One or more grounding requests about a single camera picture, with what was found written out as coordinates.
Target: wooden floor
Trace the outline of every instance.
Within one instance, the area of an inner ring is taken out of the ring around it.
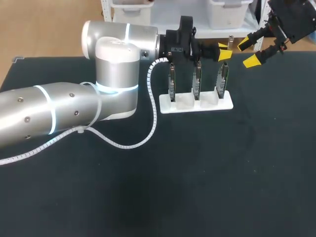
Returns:
[[[0,85],[15,56],[81,56],[82,26],[103,20],[101,10],[100,0],[0,0]],[[316,51],[308,39],[289,48]]]

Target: white cable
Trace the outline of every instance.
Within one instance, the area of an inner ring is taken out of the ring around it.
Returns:
[[[158,63],[163,63],[163,62],[168,62],[167,58],[160,58],[155,60],[151,66],[148,69],[148,73],[147,73],[147,89],[148,89],[148,94],[149,94],[149,98],[150,101],[152,103],[152,107],[153,107],[153,115],[154,115],[154,121],[153,121],[153,127],[152,130],[150,131],[150,133],[148,134],[148,136],[141,142],[135,144],[135,145],[131,145],[131,146],[124,146],[124,145],[120,145],[116,142],[113,142],[112,140],[110,140],[109,138],[105,137],[102,133],[100,133],[98,130],[92,128],[92,127],[84,127],[84,126],[79,126],[79,127],[74,127],[72,129],[69,129],[63,133],[61,133],[60,135],[58,135],[57,137],[49,140],[48,142],[46,142],[45,144],[41,145],[40,147],[35,148],[34,150],[30,151],[30,152],[26,152],[22,155],[18,155],[18,156],[14,156],[14,157],[10,157],[10,158],[5,158],[5,159],[0,159],[0,165],[4,165],[4,164],[9,164],[9,163],[13,163],[13,162],[17,162],[19,160],[23,160],[29,157],[32,157],[40,152],[42,152],[43,150],[45,150],[46,148],[50,147],[51,145],[55,144],[56,142],[60,141],[61,139],[63,139],[64,137],[68,136],[69,134],[76,132],[76,131],[81,131],[81,130],[88,130],[90,132],[93,132],[94,134],[96,134],[98,137],[100,137],[101,139],[103,139],[104,141],[106,141],[107,143],[111,144],[112,146],[115,146],[117,148],[120,149],[134,149],[137,147],[140,147],[142,145],[144,145],[146,142],[149,141],[149,139],[152,137],[152,135],[155,132],[156,126],[157,126],[157,110],[156,110],[156,104],[155,104],[155,100],[154,100],[154,96],[153,96],[153,92],[152,92],[152,87],[151,87],[151,76],[152,76],[152,71],[153,68],[158,64]]]
[[[100,92],[98,90],[98,88],[96,87],[95,84],[92,84],[91,82],[81,82],[80,85],[85,85],[85,84],[89,84],[93,87],[93,89],[95,90],[95,92],[97,93],[97,96],[98,96],[98,109],[97,109],[97,113],[95,114],[95,117],[94,119],[91,121],[91,123],[89,125],[87,125],[86,128],[84,129],[87,129],[88,127],[91,127],[97,120],[98,118],[100,117],[100,113],[101,113],[101,109],[102,109],[102,101],[101,101],[101,97],[100,97]]]
[[[57,137],[54,137],[53,139],[49,140],[48,142],[41,145],[40,147],[37,147],[34,150],[31,150],[30,152],[26,152],[22,155],[10,157],[10,158],[0,159],[0,165],[9,164],[9,163],[17,162],[19,160],[23,160],[23,159],[32,157],[32,156],[36,155],[37,153],[40,153],[43,150],[45,150],[47,147],[50,147],[51,145],[55,144],[56,142],[63,139],[64,137],[68,136],[69,134],[78,131],[79,129],[81,129],[81,127],[74,127],[72,129],[69,129],[69,130],[63,132],[62,134],[58,135]]]
[[[93,127],[89,127],[86,130],[93,132],[94,134],[96,134],[98,137],[100,137],[101,139],[103,139],[104,141],[106,141],[107,143],[111,144],[112,146],[115,146],[117,148],[120,149],[134,149],[137,147],[140,147],[142,145],[144,145],[146,142],[149,141],[149,139],[153,136],[156,127],[157,127],[157,110],[156,110],[156,104],[155,104],[155,100],[154,100],[154,96],[153,96],[153,92],[152,92],[152,86],[151,86],[151,76],[152,76],[152,71],[153,68],[158,64],[158,63],[163,63],[163,62],[168,62],[167,58],[160,58],[155,60],[151,66],[148,69],[148,73],[147,73],[147,89],[148,89],[148,94],[149,94],[149,98],[150,101],[152,103],[152,107],[153,107],[153,115],[154,115],[154,121],[153,121],[153,127],[152,130],[150,131],[150,133],[148,134],[148,136],[141,142],[135,144],[135,145],[131,145],[131,146],[125,146],[125,145],[120,145],[112,140],[110,140],[109,138],[105,137],[102,133],[100,133],[98,130],[94,129]]]

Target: white holder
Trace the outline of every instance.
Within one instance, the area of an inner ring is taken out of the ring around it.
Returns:
[[[176,102],[171,102],[169,94],[159,96],[162,114],[231,110],[234,107],[229,91],[226,90],[224,99],[220,99],[216,87],[214,91],[201,92],[199,101],[194,99],[193,91],[176,94],[175,98]]]

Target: black table surface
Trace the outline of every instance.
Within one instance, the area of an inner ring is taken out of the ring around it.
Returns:
[[[135,150],[87,131],[0,166],[0,237],[316,236],[316,53],[288,52],[246,70],[249,56],[229,61],[230,111],[158,113],[154,136]],[[219,64],[202,67],[207,90]],[[151,129],[147,68],[135,115],[94,125],[119,143]],[[190,83],[190,69],[177,68],[177,80]],[[157,104],[167,72],[153,72]],[[84,58],[26,58],[12,64],[1,91],[94,78]],[[7,147],[0,158],[50,138]]]

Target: plastic container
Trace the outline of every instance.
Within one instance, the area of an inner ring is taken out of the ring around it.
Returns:
[[[243,24],[253,0],[207,0],[208,18],[212,29],[236,29]]]
[[[111,0],[114,8],[114,22],[149,26],[151,23],[151,7],[154,2],[147,0]]]

